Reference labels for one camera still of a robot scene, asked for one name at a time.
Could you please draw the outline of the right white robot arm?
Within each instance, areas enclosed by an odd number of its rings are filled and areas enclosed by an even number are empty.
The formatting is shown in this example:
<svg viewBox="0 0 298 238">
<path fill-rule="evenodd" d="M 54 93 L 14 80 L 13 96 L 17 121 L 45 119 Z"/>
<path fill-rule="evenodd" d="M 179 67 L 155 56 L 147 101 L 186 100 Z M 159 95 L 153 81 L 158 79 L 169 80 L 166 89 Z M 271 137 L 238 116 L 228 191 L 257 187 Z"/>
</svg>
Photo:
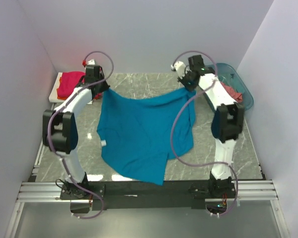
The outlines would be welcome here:
<svg viewBox="0 0 298 238">
<path fill-rule="evenodd" d="M 218 67 L 205 66 L 202 56 L 203 53 L 196 53 L 188 58 L 188 64 L 175 59 L 171 69 L 177 72 L 178 81 L 188 91 L 199 87 L 214 110 L 211 132 L 216 150 L 208 192 L 211 197 L 219 198 L 237 193 L 237 185 L 231 178 L 234 175 L 232 161 L 237 139 L 243 131 L 244 106 L 227 92 L 219 79 Z"/>
</svg>

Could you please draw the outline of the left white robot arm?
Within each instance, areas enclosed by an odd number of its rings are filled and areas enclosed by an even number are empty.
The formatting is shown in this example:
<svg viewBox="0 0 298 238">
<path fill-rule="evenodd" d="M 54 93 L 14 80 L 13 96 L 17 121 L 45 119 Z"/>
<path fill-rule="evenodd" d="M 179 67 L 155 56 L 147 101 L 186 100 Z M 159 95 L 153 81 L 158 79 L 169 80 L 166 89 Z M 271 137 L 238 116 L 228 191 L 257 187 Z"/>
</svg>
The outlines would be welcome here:
<svg viewBox="0 0 298 238">
<path fill-rule="evenodd" d="M 97 94 L 109 89 L 106 79 L 101 66 L 87 64 L 84 75 L 71 95 L 60 106 L 43 113 L 43 144 L 59 157 L 66 172 L 63 193 L 77 199 L 86 198 L 90 191 L 87 174 L 77 155 L 78 131 L 75 117 Z"/>
</svg>

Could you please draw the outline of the blue t-shirt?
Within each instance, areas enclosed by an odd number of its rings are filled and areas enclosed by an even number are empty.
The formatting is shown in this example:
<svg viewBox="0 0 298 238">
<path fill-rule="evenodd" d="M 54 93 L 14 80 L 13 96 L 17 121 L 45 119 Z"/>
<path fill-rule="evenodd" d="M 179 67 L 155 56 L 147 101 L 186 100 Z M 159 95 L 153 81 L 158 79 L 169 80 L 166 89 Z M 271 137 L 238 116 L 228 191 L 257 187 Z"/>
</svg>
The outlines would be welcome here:
<svg viewBox="0 0 298 238">
<path fill-rule="evenodd" d="M 194 146 L 194 102 L 178 113 L 195 94 L 180 88 L 158 97 L 129 99 L 105 91 L 97 127 L 105 143 L 102 159 L 124 177 L 162 185 L 167 161 Z"/>
</svg>

